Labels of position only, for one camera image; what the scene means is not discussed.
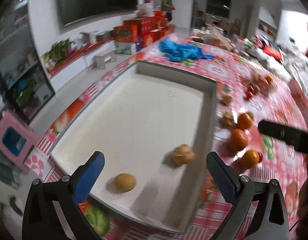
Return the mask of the pink toy appliance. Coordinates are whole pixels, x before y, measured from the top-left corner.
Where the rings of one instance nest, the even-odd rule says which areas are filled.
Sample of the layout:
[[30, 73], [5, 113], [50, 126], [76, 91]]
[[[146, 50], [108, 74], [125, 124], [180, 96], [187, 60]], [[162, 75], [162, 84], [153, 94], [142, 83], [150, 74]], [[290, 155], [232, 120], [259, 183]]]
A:
[[11, 110], [0, 113], [0, 151], [23, 173], [29, 172], [26, 158], [40, 138]]

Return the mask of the grey white storage tray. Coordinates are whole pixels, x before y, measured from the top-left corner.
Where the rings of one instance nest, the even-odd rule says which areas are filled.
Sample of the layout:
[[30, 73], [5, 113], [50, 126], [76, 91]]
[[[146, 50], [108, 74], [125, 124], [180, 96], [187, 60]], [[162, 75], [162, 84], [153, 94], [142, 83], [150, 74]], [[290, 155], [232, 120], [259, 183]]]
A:
[[[91, 196], [120, 215], [149, 227], [186, 232], [207, 176], [216, 116], [214, 80], [158, 64], [138, 62], [119, 74], [59, 135], [51, 158], [66, 174], [95, 152], [105, 166]], [[196, 154], [175, 165], [181, 144]], [[136, 186], [120, 192], [118, 174]]]

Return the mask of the brown kiwi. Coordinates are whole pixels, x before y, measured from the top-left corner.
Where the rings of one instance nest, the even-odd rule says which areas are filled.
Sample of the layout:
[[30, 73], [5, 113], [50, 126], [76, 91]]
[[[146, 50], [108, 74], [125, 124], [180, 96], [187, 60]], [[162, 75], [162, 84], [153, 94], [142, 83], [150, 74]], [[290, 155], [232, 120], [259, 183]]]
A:
[[129, 173], [118, 174], [114, 179], [114, 185], [120, 192], [129, 192], [136, 186], [136, 178]]
[[247, 112], [247, 114], [250, 116], [250, 118], [251, 118], [252, 120], [254, 120], [254, 114], [253, 114], [253, 112]]

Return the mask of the red gift boxes stack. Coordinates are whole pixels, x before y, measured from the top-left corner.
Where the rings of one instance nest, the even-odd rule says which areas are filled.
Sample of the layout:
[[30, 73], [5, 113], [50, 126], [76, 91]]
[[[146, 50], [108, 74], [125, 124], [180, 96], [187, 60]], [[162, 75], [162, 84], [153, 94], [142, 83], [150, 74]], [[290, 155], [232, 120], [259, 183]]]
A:
[[115, 53], [133, 55], [174, 31], [175, 25], [170, 24], [166, 12], [156, 10], [152, 3], [140, 4], [136, 17], [114, 27]]

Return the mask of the tan walnut on table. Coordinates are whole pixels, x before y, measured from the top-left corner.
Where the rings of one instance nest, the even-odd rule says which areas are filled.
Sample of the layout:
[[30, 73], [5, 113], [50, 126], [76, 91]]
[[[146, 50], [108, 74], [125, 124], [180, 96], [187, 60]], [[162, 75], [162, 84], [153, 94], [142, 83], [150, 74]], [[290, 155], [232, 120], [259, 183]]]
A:
[[219, 123], [223, 128], [236, 129], [237, 123], [234, 120], [233, 113], [230, 111], [225, 111], [221, 118], [219, 118]]

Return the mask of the blue plastic gloves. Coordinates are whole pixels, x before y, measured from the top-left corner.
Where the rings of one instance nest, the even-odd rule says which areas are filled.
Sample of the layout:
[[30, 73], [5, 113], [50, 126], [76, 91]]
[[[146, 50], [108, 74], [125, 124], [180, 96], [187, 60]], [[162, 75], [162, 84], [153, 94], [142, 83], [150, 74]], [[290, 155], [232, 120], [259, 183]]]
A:
[[164, 39], [159, 44], [160, 51], [171, 62], [183, 62], [186, 59], [213, 60], [215, 57], [210, 54], [204, 54], [201, 47], [193, 44], [178, 44], [172, 40]]

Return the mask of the person in green jacket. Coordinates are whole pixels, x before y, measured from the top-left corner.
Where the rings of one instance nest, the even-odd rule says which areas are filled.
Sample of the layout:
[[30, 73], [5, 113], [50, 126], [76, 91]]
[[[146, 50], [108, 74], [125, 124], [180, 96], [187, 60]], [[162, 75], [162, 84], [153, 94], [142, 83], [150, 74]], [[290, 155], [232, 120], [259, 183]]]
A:
[[172, 12], [175, 10], [172, 0], [161, 0], [161, 9], [165, 13], [165, 18], [168, 22], [171, 22]]

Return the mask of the far tan walnut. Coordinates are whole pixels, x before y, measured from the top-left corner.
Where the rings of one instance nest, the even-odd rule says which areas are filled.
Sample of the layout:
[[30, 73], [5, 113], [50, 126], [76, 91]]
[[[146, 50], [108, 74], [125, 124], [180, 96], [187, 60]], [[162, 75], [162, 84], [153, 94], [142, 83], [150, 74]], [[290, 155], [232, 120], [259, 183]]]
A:
[[232, 99], [233, 99], [233, 97], [232, 97], [231, 94], [225, 94], [225, 93], [223, 93], [223, 94], [221, 94], [221, 96], [220, 96], [220, 102], [221, 102], [223, 105], [225, 105], [225, 106], [230, 105], [230, 103], [232, 102]]

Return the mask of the orange mandarin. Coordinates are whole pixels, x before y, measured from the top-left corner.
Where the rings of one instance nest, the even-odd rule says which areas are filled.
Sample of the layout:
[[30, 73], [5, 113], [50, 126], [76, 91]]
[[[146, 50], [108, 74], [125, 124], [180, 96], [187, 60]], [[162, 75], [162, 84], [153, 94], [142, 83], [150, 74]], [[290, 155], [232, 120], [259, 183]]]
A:
[[231, 152], [239, 152], [248, 144], [248, 136], [242, 129], [234, 129], [227, 140], [228, 148]]
[[237, 118], [237, 126], [241, 130], [250, 129], [253, 125], [253, 119], [248, 113], [242, 113]]
[[244, 170], [249, 170], [260, 162], [260, 155], [255, 150], [248, 150], [239, 159], [239, 165]]

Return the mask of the green potted plant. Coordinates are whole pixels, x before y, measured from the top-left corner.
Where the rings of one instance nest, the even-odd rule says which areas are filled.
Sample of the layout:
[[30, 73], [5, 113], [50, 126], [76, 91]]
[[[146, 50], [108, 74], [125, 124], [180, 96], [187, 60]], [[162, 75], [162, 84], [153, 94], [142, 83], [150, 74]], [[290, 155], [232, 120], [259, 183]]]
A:
[[52, 44], [49, 51], [42, 55], [42, 61], [47, 69], [53, 69], [59, 64], [63, 64], [73, 53], [72, 45], [74, 42], [67, 38]]

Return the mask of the red checkered tablecloth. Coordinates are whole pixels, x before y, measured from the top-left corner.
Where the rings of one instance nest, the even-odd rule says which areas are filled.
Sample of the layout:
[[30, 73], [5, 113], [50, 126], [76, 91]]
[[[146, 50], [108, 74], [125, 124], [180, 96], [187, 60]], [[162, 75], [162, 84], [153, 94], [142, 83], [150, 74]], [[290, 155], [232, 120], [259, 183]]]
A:
[[[299, 106], [283, 81], [278, 78], [274, 79], [276, 90], [269, 96], [256, 94], [250, 100], [245, 100], [244, 96], [248, 91], [247, 78], [251, 72], [257, 72], [261, 76], [267, 76], [268, 72], [261, 66], [249, 63], [242, 57], [220, 48], [204, 45], [202, 50], [204, 53], [213, 55], [213, 59], [183, 63], [170, 62], [161, 54], [157, 45], [151, 45], [118, 64], [57, 116], [34, 151], [26, 159], [26, 165], [45, 182], [55, 182], [60, 179], [62, 172], [50, 158], [50, 149], [58, 136], [85, 105], [99, 95], [120, 73], [138, 61], [164, 63], [169, 67], [215, 80], [218, 94], [230, 91], [233, 97], [229, 105], [219, 104], [217, 106], [219, 112], [232, 111], [236, 114], [251, 112], [254, 116], [254, 125], [263, 119], [268, 119], [284, 125], [307, 128]], [[262, 163], [248, 170], [247, 175], [257, 181], [265, 182], [276, 178], [280, 182], [287, 206], [289, 237], [296, 239], [299, 191], [307, 175], [305, 160], [291, 147], [285, 146], [276, 139], [261, 135], [255, 126], [248, 130], [247, 135], [249, 137], [248, 146], [263, 154]], [[128, 222], [126, 219], [106, 215], [104, 208], [89, 200], [82, 203], [80, 208], [86, 215], [91, 214], [92, 211], [98, 212], [98, 217], [102, 218], [104, 239], [209, 239], [224, 220], [230, 206], [221, 198], [211, 176], [207, 176], [202, 192], [202, 204], [189, 229], [182, 235], [154, 232], [141, 225]]]

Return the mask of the brown kiwi in tray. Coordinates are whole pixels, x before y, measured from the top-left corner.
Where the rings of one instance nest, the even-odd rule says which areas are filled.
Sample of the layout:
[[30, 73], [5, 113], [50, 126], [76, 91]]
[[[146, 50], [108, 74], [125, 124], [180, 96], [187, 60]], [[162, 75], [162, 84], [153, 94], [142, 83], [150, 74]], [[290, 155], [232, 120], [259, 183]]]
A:
[[118, 174], [114, 179], [114, 185], [120, 192], [129, 192], [136, 186], [136, 178], [129, 173]]

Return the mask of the red cherry tomato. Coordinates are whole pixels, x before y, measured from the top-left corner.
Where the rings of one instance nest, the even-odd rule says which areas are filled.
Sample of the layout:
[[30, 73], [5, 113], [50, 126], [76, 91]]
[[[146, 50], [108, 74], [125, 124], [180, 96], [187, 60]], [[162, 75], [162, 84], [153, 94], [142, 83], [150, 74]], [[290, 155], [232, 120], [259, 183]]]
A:
[[262, 162], [263, 160], [263, 154], [261, 152], [258, 152], [258, 156], [259, 156], [259, 161], [258, 163]]
[[248, 91], [249, 91], [249, 92], [251, 92], [251, 93], [255, 93], [254, 88], [253, 88], [253, 87], [251, 87], [251, 86], [249, 86], [249, 87], [248, 87]]
[[245, 95], [246, 100], [250, 100], [253, 97], [253, 93], [248, 91], [247, 94]]

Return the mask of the clear glass fruit bowl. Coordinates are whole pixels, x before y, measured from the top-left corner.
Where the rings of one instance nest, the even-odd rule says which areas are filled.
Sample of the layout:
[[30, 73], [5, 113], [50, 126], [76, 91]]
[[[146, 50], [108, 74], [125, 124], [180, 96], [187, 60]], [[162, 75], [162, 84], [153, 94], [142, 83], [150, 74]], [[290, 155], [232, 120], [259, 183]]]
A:
[[248, 88], [249, 86], [253, 87], [255, 93], [261, 93], [265, 96], [268, 96], [276, 89], [276, 84], [271, 75], [261, 75], [257, 72], [252, 72], [250, 77], [242, 79], [242, 84]]

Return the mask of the small white stool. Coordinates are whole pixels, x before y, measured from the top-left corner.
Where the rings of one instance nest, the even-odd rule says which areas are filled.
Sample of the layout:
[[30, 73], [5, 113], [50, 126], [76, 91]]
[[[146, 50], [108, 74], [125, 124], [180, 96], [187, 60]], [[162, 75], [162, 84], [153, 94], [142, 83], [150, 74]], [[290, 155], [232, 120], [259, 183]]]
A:
[[106, 62], [117, 62], [115, 50], [106, 50], [94, 55], [93, 64], [94, 68], [106, 69]]

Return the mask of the red cherry tomato near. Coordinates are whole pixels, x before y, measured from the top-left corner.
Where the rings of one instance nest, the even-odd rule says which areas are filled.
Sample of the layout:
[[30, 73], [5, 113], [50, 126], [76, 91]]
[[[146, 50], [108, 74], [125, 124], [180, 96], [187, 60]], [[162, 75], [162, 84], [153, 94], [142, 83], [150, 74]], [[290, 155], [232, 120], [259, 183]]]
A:
[[262, 162], [263, 160], [263, 154], [261, 152], [258, 152], [258, 156], [259, 156], [259, 161], [258, 163]]

